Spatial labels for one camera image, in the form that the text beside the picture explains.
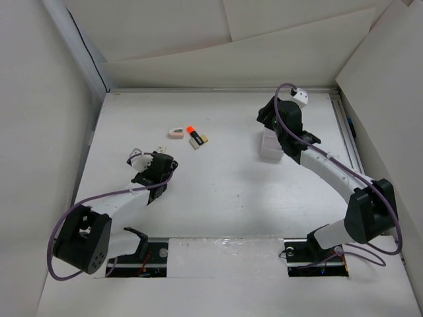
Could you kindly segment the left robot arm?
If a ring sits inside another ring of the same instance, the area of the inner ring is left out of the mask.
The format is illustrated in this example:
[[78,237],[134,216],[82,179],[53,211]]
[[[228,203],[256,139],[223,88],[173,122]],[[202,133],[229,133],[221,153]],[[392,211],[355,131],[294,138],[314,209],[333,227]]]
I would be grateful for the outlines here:
[[127,256],[140,262],[148,256],[148,236],[129,221],[164,194],[178,163],[157,151],[133,151],[126,163],[136,171],[127,187],[74,203],[55,224],[46,263],[56,281],[92,275],[108,260]]

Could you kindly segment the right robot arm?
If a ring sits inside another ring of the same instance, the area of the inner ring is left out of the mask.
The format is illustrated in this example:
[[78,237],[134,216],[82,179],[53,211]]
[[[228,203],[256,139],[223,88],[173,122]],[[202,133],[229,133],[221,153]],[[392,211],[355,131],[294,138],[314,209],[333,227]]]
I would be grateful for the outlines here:
[[390,181],[360,174],[323,150],[321,140],[304,130],[301,109],[294,101],[273,96],[259,110],[257,120],[276,134],[285,155],[314,172],[348,204],[343,219],[307,235],[305,251],[311,259],[321,260],[342,244],[369,244],[389,229],[396,229],[398,236],[397,249],[392,253],[401,252],[403,237]]

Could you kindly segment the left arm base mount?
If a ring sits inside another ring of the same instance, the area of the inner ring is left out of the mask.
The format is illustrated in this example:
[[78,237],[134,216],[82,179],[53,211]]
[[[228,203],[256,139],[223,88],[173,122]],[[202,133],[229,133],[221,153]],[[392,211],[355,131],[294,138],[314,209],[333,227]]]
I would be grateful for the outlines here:
[[167,276],[168,238],[149,238],[126,227],[110,238],[105,276],[108,278],[162,278]]

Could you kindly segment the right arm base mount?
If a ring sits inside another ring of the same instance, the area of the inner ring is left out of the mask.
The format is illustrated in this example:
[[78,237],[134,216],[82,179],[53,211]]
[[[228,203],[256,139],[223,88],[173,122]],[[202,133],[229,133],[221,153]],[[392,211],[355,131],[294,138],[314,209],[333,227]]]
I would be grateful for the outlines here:
[[348,277],[341,245],[322,249],[311,234],[306,238],[285,238],[279,257],[286,261],[289,277]]

